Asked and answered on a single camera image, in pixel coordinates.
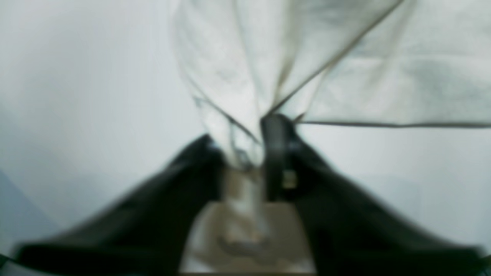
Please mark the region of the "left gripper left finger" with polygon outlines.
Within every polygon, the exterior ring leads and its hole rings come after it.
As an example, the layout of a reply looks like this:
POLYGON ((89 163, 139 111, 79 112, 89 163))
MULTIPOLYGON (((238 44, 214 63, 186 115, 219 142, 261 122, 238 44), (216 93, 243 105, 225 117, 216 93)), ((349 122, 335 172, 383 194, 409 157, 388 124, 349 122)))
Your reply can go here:
POLYGON ((219 199, 221 154, 209 136, 72 230, 23 243, 14 262, 62 276, 177 276, 195 218, 219 199))

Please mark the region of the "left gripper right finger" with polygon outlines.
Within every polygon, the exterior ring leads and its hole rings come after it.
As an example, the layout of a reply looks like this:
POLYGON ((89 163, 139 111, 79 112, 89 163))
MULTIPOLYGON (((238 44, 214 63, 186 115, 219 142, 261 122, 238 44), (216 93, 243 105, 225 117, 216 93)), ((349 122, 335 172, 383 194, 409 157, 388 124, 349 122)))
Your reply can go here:
POLYGON ((439 239, 334 171, 283 115, 261 121, 267 196, 298 213, 318 276, 477 276, 477 248, 439 239))

